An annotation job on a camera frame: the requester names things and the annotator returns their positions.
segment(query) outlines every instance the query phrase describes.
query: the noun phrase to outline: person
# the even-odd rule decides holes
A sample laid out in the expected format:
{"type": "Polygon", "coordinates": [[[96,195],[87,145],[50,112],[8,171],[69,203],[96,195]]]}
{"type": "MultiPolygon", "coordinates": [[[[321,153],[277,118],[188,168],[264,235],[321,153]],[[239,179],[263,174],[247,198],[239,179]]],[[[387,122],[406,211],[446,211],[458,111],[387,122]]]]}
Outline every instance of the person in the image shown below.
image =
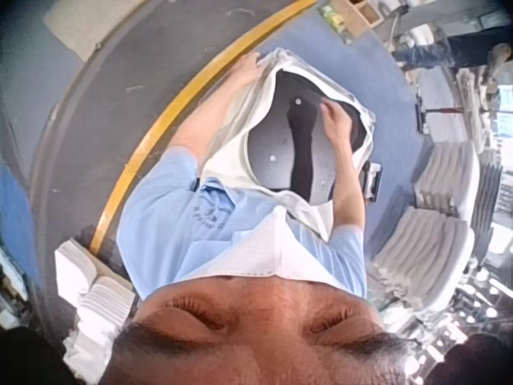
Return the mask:
{"type": "Polygon", "coordinates": [[[442,38],[434,44],[398,49],[392,52],[392,56],[397,62],[404,63],[404,71],[439,66],[488,66],[482,80],[482,84],[487,85],[493,81],[499,66],[513,59],[512,36],[511,25],[497,26],[471,34],[442,38]]]}
{"type": "Polygon", "coordinates": [[[258,57],[237,62],[127,200],[117,242],[143,301],[102,385],[405,383],[408,344],[364,299],[364,201],[337,103],[320,106],[337,159],[329,242],[262,192],[196,186],[258,57]]]}

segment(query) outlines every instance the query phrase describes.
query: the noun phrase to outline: white face mask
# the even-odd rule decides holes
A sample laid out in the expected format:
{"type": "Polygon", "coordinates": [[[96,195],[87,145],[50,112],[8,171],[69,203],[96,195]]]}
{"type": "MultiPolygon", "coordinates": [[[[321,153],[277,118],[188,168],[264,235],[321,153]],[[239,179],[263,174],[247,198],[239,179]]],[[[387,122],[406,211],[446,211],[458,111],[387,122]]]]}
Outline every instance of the white face mask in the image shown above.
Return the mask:
{"type": "Polygon", "coordinates": [[[220,275],[271,277],[321,282],[347,291],[305,247],[286,222],[286,210],[277,206],[254,230],[233,235],[236,243],[181,281],[220,275]]]}

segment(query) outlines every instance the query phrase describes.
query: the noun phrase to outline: shirt sleeve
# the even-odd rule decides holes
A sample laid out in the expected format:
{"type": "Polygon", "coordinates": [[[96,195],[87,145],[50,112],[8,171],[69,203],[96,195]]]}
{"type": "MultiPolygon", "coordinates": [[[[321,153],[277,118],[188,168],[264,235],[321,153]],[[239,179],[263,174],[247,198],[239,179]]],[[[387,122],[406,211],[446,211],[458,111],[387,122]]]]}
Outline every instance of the shirt sleeve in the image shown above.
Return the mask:
{"type": "MultiPolygon", "coordinates": [[[[153,291],[170,234],[194,196],[197,160],[186,148],[169,148],[127,199],[116,237],[121,258],[141,298],[153,291]]],[[[178,249],[169,250],[173,255],[178,249]]]]}
{"type": "Polygon", "coordinates": [[[366,264],[363,254],[363,231],[357,226],[343,225],[333,230],[328,246],[334,251],[333,275],[345,283],[353,294],[367,295],[366,264]]]}

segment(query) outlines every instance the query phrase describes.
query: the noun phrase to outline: logo on shirt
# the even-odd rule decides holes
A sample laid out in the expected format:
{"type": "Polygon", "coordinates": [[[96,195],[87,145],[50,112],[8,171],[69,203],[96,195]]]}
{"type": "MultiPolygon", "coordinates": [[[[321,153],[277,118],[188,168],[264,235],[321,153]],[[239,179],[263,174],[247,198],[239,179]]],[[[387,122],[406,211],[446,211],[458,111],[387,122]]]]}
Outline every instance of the logo on shirt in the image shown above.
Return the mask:
{"type": "Polygon", "coordinates": [[[193,209],[194,214],[192,217],[207,229],[222,230],[224,228],[226,219],[230,214],[232,214],[232,210],[216,207],[214,202],[210,201],[207,197],[200,197],[200,199],[203,202],[206,202],[208,207],[204,207],[204,205],[202,205],[200,202],[193,209]],[[223,218],[219,218],[220,214],[222,213],[227,215],[223,215],[223,218]]]}

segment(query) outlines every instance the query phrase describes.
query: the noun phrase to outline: yellow line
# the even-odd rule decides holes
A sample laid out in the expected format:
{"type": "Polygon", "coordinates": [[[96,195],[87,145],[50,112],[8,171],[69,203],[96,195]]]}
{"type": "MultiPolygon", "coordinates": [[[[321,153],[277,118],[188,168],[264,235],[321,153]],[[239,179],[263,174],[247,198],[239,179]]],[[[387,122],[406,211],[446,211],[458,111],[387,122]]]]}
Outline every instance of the yellow line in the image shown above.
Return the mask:
{"type": "Polygon", "coordinates": [[[125,169],[121,172],[111,192],[111,196],[105,205],[105,209],[103,209],[103,213],[99,218],[98,225],[96,226],[95,235],[93,236],[89,248],[93,254],[98,253],[112,218],[121,205],[128,187],[134,180],[139,168],[159,141],[160,137],[167,131],[183,109],[186,108],[191,100],[196,98],[219,73],[230,65],[230,63],[254,47],[266,36],[269,36],[279,26],[315,4],[315,2],[315,0],[296,0],[291,5],[276,12],[258,26],[255,26],[250,31],[240,36],[192,78],[187,86],[170,102],[164,112],[162,112],[156,122],[151,126],[143,140],[139,143],[125,166],[125,169]]]}

